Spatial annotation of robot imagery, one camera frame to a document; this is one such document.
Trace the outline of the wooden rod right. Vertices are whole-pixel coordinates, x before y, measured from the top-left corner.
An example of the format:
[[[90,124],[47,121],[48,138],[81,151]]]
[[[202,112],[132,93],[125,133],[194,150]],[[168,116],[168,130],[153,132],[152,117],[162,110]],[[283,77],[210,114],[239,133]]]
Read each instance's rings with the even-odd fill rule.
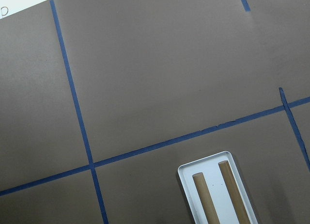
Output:
[[[250,224],[250,219],[233,176],[230,164],[227,160],[218,163],[233,208],[240,224]]]

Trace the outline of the wooden rod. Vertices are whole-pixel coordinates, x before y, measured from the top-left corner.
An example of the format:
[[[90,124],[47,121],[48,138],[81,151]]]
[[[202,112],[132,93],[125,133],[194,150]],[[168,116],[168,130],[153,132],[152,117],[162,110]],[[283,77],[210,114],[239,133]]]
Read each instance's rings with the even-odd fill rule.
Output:
[[[227,160],[218,163],[233,208],[240,224],[250,224],[250,219],[233,176],[230,164]]]
[[[192,176],[199,199],[209,224],[220,224],[213,200],[202,172]]]

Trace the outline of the wooden rod left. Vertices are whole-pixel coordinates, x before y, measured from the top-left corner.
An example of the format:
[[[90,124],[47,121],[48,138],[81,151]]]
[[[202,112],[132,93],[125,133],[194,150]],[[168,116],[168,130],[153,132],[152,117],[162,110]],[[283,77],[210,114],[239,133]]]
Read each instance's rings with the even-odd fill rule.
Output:
[[[220,224],[213,200],[202,172],[192,176],[199,199],[209,224]]]

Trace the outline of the white rectangular tray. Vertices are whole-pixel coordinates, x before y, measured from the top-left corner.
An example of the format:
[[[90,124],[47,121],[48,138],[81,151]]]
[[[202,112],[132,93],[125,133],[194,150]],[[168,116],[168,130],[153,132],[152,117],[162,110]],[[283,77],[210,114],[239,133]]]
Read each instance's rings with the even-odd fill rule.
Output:
[[[226,188],[219,163],[227,161],[231,167],[233,177],[239,189],[242,201],[247,211],[251,224],[257,224],[255,212],[251,206],[247,192],[243,185],[242,179],[233,160],[233,156],[228,151],[216,153],[214,155],[195,160],[179,166],[178,175],[184,189],[189,208],[192,212],[193,219],[197,224],[208,223],[204,213],[199,195],[194,184],[192,176],[196,173],[203,173],[208,186],[212,201],[221,224],[239,223],[228,190]]]

